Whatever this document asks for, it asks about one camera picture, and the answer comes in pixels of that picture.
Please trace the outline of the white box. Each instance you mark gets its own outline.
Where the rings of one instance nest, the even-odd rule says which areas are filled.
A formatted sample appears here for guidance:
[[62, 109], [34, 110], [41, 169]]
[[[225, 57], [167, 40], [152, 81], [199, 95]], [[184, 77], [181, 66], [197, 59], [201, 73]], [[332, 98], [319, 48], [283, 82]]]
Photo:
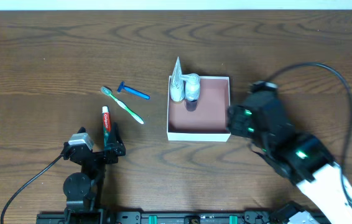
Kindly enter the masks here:
[[167, 100], [169, 141], [226, 142], [231, 136], [226, 129], [230, 106], [229, 78], [202, 76], [200, 86], [194, 111], [188, 111], [184, 101]]

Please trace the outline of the clear pump bottle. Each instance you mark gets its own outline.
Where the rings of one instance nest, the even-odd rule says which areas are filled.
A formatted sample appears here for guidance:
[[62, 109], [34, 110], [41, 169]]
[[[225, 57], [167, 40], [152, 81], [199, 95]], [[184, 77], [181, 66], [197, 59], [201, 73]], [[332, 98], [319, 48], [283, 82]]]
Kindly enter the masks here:
[[200, 77], [196, 73], [182, 75], [185, 82], [185, 106], [187, 111], [195, 111], [200, 96]]

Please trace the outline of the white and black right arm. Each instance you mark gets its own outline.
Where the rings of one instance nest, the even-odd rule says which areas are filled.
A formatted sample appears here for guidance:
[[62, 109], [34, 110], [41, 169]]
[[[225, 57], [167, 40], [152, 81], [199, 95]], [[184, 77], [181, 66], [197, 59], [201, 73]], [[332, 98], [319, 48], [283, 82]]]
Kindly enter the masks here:
[[352, 223], [352, 187], [314, 135], [298, 131], [274, 91], [257, 91], [228, 109], [228, 130], [261, 148], [259, 156], [289, 179], [330, 223]]

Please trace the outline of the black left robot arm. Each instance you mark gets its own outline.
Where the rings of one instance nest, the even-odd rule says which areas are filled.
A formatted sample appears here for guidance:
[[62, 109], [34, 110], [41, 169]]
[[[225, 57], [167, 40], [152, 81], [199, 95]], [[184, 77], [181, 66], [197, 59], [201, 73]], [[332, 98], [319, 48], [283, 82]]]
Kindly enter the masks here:
[[62, 156], [81, 166], [81, 171], [69, 175], [63, 183], [67, 198], [65, 223], [110, 223], [113, 216], [100, 205], [106, 166], [126, 155], [119, 135], [118, 124], [113, 122], [104, 134], [104, 149], [93, 151], [94, 142], [84, 127], [64, 143]]

